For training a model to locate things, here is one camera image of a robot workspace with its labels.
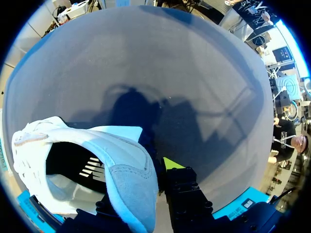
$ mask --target shoe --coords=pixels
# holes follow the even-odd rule
[[[155,168],[148,152],[138,143],[140,127],[100,126],[88,130],[68,127],[54,116],[27,124],[14,133],[12,150],[14,169],[38,201],[51,213],[76,214],[82,209],[95,214],[99,192],[106,182],[111,205],[133,232],[152,232],[156,223],[156,198],[158,185]],[[81,153],[67,150],[61,156],[50,153],[54,145],[67,143],[81,148]],[[50,171],[50,159],[56,156],[55,171],[62,167],[64,174]],[[72,164],[66,164],[71,156]],[[73,177],[80,175],[100,182],[98,189],[90,189],[71,180],[71,171],[80,157],[86,164]]]

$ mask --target light fixture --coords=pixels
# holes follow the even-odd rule
[[[308,71],[307,63],[301,53],[299,46],[297,45],[293,35],[290,33],[288,28],[284,25],[282,20],[276,23],[276,27],[281,32],[284,37],[285,42],[289,50],[291,51],[293,58],[296,62],[296,67],[301,78],[309,77],[310,73]]]

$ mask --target yellow-green tab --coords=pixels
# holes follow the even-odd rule
[[[172,168],[185,168],[184,166],[181,166],[179,165],[178,163],[175,163],[174,161],[166,158],[166,157],[163,157],[163,160],[164,160],[164,164],[165,164],[165,168],[166,170],[168,169],[172,169]]]

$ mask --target black shirt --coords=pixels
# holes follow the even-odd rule
[[[274,24],[280,20],[280,18],[276,15],[275,10],[269,5],[268,1],[244,0],[235,4],[233,9],[254,30],[264,24],[264,20],[261,17],[263,12],[267,12],[270,15],[270,20]]]
[[[275,125],[273,128],[273,136],[275,137],[275,139],[278,139],[280,141],[282,141],[283,138],[292,135],[296,135],[296,131],[294,124],[289,120],[280,119],[278,126]],[[284,140],[284,143],[290,145],[291,138]],[[271,149],[278,151],[278,154],[275,156],[277,162],[290,159],[294,151],[294,148],[290,148],[279,142],[273,142]]]

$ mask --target gray table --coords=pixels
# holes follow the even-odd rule
[[[174,9],[114,8],[81,16],[38,42],[8,81],[5,148],[27,122],[136,125],[159,157],[197,172],[218,210],[257,187],[273,133],[263,62],[215,24]]]

